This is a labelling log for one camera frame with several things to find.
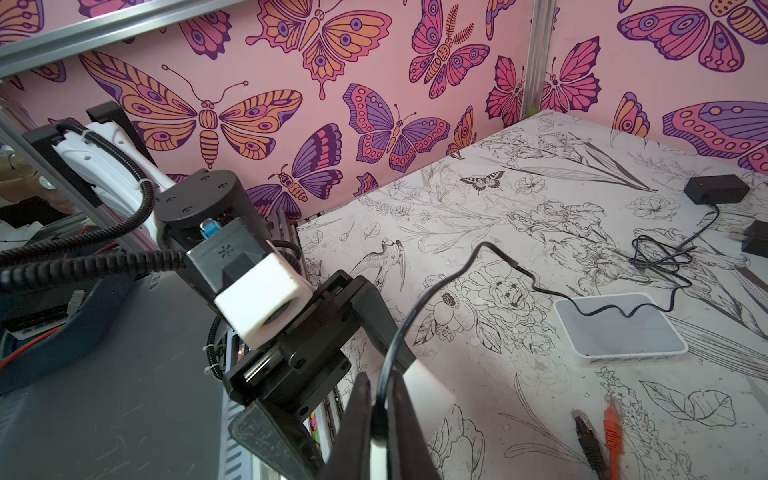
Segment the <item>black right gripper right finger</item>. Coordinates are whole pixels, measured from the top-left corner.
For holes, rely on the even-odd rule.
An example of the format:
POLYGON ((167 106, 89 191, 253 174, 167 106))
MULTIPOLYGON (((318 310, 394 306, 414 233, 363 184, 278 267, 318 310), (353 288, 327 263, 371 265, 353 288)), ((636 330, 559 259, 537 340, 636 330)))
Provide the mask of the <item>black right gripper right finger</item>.
POLYGON ((440 480, 402 375, 391 375, 386 395, 387 478, 440 480))

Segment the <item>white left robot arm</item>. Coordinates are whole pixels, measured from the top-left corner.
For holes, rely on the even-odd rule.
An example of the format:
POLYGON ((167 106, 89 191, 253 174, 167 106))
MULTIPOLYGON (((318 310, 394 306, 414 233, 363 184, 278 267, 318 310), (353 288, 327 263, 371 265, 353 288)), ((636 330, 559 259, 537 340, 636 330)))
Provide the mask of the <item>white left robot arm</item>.
POLYGON ((4 251, 4 293, 174 271, 246 347, 219 374, 242 406, 229 426, 241 446, 289 479, 436 477, 406 386, 417 361, 372 282, 338 271, 311 285, 231 171, 173 181, 113 122, 61 120, 51 146, 121 220, 4 251), (349 371, 342 348, 359 330, 385 357, 381 385, 357 376, 323 457, 304 423, 349 371))

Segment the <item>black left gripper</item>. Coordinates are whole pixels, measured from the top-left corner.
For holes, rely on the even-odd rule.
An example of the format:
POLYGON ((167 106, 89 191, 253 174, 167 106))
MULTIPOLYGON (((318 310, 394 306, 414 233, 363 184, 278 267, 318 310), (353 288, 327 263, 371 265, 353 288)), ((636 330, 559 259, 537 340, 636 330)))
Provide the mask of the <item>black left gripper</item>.
POLYGON ((325 462, 300 420, 350 370, 342 347, 360 329, 384 355, 398 326, 373 283, 339 270, 275 339, 224 375, 228 397, 246 406, 230 422, 230 436, 281 476, 316 479, 325 462))

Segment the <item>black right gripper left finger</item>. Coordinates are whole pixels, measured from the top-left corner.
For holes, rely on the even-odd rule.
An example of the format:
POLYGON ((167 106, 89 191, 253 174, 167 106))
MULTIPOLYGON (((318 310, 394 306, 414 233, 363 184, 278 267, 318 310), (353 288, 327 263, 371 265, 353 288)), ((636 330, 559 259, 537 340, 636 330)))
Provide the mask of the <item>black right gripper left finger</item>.
POLYGON ((368 480, 372 425, 371 385, 366 373, 357 375, 331 455, 318 478, 368 480))

